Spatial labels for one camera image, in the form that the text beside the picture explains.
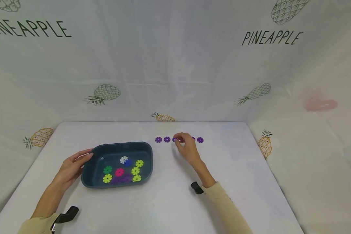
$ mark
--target pineapple illustration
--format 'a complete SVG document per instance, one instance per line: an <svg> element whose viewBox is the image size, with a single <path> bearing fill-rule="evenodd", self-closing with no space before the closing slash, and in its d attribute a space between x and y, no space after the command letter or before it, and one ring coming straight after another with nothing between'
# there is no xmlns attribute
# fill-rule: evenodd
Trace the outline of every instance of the pineapple illustration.
<svg viewBox="0 0 351 234"><path fill-rule="evenodd" d="M257 143L265 159L267 159L272 152L272 143L270 142L271 135L271 132L264 130L263 137L260 138L259 142Z"/></svg>
<svg viewBox="0 0 351 234"><path fill-rule="evenodd" d="M34 146L43 147L47 144L52 134L52 128L42 128L34 133L32 137L25 137L23 142L26 144L26 149L31 150Z"/></svg>
<svg viewBox="0 0 351 234"><path fill-rule="evenodd" d="M160 122L174 122L175 119L169 115L159 115L159 113L153 113L151 117L155 117Z"/></svg>
<svg viewBox="0 0 351 234"><path fill-rule="evenodd" d="M297 15L309 0L277 0L272 10L272 19L276 24L284 24Z"/></svg>
<svg viewBox="0 0 351 234"><path fill-rule="evenodd" d="M240 98L239 101L235 101L237 106L244 104L247 100L253 100L259 98L270 92L270 84L265 83L254 88L247 96Z"/></svg>
<svg viewBox="0 0 351 234"><path fill-rule="evenodd" d="M121 91L114 87L111 84L102 84L101 86L97 87L94 91L94 96L88 96L86 97L85 101L87 103L93 103L95 106L99 104L105 105L104 101L110 101L113 99L118 98L121 95Z"/></svg>
<svg viewBox="0 0 351 234"><path fill-rule="evenodd" d="M0 9L8 12L17 12L21 8L19 0L0 0Z"/></svg>

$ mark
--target black wrist strap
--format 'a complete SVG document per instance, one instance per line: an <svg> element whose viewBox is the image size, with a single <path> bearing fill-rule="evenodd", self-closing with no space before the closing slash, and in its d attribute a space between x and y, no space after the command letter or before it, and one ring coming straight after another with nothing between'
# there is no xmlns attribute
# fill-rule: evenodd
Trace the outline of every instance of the black wrist strap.
<svg viewBox="0 0 351 234"><path fill-rule="evenodd" d="M75 215L77 215L78 211L79 211L78 207L71 206L65 214L60 214L52 224L52 227L51 227L52 234L55 233L55 224L62 224L62 223L72 221L75 218Z"/></svg>
<svg viewBox="0 0 351 234"><path fill-rule="evenodd" d="M198 185L198 183L195 181L191 184L192 189L195 191L196 194L203 194L204 191L202 188Z"/></svg>

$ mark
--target hand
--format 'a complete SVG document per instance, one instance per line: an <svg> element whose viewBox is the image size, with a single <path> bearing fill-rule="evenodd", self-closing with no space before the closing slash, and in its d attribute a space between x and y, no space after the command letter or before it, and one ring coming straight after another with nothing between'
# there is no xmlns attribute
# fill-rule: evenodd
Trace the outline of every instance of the hand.
<svg viewBox="0 0 351 234"><path fill-rule="evenodd" d="M91 159L92 149L79 151L78 153L65 159L60 170L52 181L52 184L59 186L63 191L66 191L82 173L82 166Z"/></svg>
<svg viewBox="0 0 351 234"><path fill-rule="evenodd" d="M192 167L195 167L202 163L200 155L197 150L197 145L194 138L188 133L177 133L174 135L176 146L178 151L181 153L183 158L190 163Z"/></svg>

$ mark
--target fabric backdrop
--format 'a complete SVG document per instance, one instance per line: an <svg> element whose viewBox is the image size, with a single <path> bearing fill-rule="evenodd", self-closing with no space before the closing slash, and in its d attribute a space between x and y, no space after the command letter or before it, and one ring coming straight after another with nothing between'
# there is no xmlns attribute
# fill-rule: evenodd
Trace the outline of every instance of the fabric backdrop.
<svg viewBox="0 0 351 234"><path fill-rule="evenodd" d="M62 121L245 121L304 231L351 233L351 0L0 1L0 210Z"/></svg>

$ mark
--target table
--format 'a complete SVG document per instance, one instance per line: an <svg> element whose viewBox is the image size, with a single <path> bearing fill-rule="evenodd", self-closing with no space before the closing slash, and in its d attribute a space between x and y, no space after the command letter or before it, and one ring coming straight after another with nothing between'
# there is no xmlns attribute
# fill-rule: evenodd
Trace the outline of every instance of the table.
<svg viewBox="0 0 351 234"><path fill-rule="evenodd" d="M97 145L145 141L153 148L153 173L143 185L89 189L80 179L58 212L79 214L59 233L224 233L205 195L190 184L198 177L170 141L155 138L188 132L211 174L225 188L253 233L303 233L248 126L243 122L64 122L43 148L0 213L0 234L16 233L28 219L62 161Z"/></svg>

